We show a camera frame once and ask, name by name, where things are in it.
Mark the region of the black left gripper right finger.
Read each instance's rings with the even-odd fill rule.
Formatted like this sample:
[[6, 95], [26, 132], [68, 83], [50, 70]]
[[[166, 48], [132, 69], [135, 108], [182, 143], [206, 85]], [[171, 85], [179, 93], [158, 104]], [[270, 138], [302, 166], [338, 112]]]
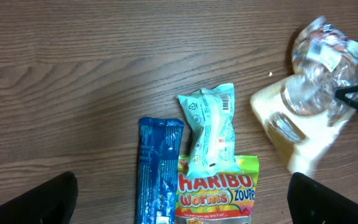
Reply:
[[294, 224], [358, 223], [358, 204], [308, 176], [295, 172], [287, 194]]

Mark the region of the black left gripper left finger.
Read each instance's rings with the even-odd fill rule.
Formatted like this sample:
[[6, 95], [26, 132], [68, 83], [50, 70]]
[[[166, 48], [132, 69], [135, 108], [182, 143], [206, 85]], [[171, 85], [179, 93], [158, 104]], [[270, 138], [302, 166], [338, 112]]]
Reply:
[[64, 172], [0, 205], [0, 223], [70, 223], [78, 183], [73, 172]]

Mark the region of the beige snack bag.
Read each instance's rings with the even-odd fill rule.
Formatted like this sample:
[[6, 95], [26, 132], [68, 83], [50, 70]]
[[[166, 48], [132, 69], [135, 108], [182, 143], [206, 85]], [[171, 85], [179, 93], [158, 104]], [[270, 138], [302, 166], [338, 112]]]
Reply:
[[290, 173], [311, 177], [358, 104], [358, 42], [321, 16], [295, 39], [293, 75], [271, 84], [250, 105]]

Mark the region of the green gummy candy bag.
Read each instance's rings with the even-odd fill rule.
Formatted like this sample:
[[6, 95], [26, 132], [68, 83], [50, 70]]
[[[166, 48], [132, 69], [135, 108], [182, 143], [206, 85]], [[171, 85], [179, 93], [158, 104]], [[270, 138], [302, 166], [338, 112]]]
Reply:
[[179, 156], [175, 223], [250, 224], [259, 177], [257, 156], [236, 156], [240, 172], [186, 178], [189, 157]]

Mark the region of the light teal snack packet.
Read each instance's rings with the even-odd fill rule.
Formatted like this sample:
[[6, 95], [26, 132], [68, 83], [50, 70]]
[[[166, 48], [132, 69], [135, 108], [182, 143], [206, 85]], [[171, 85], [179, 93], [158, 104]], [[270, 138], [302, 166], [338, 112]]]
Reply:
[[238, 172], [235, 159], [234, 84], [224, 83], [213, 89], [202, 88], [189, 95], [178, 95], [193, 143], [187, 178], [207, 178], [219, 172]]

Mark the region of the blue cookie packet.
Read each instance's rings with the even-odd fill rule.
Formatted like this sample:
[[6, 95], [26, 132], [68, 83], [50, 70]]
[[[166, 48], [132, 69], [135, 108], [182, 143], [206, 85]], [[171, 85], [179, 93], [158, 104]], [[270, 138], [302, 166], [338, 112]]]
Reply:
[[178, 159], [184, 123], [179, 119], [139, 120], [136, 224], [174, 224]]

